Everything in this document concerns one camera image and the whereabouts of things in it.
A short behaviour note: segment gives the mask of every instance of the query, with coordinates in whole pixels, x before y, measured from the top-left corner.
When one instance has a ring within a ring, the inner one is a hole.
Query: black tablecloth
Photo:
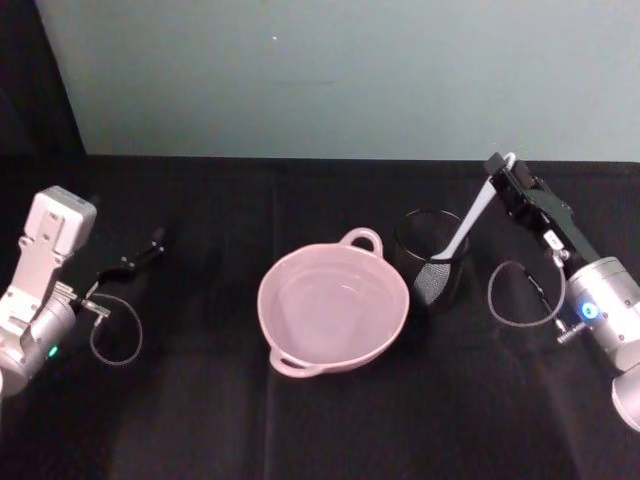
[[[531,166],[600,254],[640,278],[638,166]],[[101,365],[81,317],[30,387],[5,400],[0,478],[636,478],[640,436],[617,417],[614,372],[590,338],[559,347],[551,325],[514,330],[489,315],[486,283],[504,259],[557,286],[499,202],[472,233],[452,309],[411,315],[387,352],[351,373],[300,381],[270,368],[256,292],[275,260],[358,226],[389,255],[405,212],[463,215],[484,176],[480,162],[3,160],[3,285],[32,196],[53,184],[101,196],[90,243],[64,275],[78,288],[157,226],[173,239],[161,265],[118,287],[145,324],[140,359]],[[530,285],[507,277],[502,307],[539,317]]]

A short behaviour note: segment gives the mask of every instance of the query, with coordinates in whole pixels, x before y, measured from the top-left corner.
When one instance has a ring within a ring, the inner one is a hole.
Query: bowl handle
[[[380,236],[370,228],[354,228],[342,237],[340,243],[343,245],[352,245],[358,238],[366,238],[369,240],[373,245],[373,254],[382,258],[382,240],[380,239]]]
[[[288,355],[279,351],[276,348],[271,349],[271,353],[269,354],[269,361],[271,362],[271,366],[275,368],[278,372],[287,377],[293,378],[309,378],[315,375],[321,374],[324,369],[318,365],[311,364],[300,364],[298,361],[291,360],[288,358]]]

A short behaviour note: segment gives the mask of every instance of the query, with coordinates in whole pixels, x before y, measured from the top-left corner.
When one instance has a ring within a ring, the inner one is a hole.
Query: blue led light
[[[583,304],[581,310],[582,315],[587,320],[593,320],[598,315],[600,315],[600,309],[591,302],[586,302],[585,304]]]

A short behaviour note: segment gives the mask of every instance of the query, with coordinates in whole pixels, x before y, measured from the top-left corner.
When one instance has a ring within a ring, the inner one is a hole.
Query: light blue wall
[[[640,160],[640,2],[39,0],[90,153]]]

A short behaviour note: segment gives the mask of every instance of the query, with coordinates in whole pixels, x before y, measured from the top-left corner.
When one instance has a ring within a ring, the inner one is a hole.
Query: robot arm
[[[0,299],[0,398],[20,392],[75,324],[73,289],[58,276],[86,243],[96,214],[91,203],[58,186],[34,197],[18,242],[20,260]]]
[[[517,161],[494,154],[485,169],[507,213],[553,253],[567,278],[566,299],[613,365],[612,384],[622,419],[640,431],[640,287],[615,257],[601,258],[573,222],[571,208]]]

